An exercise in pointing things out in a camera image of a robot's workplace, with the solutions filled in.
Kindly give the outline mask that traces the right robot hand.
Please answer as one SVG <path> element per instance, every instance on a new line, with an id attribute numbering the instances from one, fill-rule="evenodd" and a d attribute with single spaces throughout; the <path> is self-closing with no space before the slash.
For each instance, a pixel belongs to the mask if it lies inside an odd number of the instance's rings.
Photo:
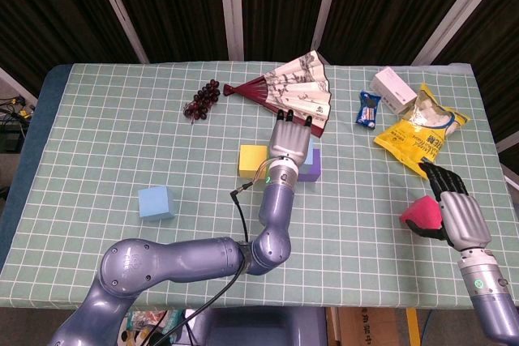
<path id="1" fill-rule="evenodd" d="M 415 200 L 400 220 L 420 237 L 446 241 L 462 252 L 485 248 L 491 234 L 476 199 L 456 173 L 430 161 L 418 167 L 426 174 L 433 195 Z"/>

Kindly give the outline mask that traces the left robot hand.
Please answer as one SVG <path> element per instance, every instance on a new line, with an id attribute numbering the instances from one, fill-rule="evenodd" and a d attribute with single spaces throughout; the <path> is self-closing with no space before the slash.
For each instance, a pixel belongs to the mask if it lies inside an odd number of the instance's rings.
<path id="1" fill-rule="evenodd" d="M 300 167 L 307 158 L 311 137 L 312 116 L 307 116 L 303 124 L 294 121 L 294 111 L 284 114 L 277 111 L 277 119 L 268 145 L 271 158 L 289 158 Z"/>

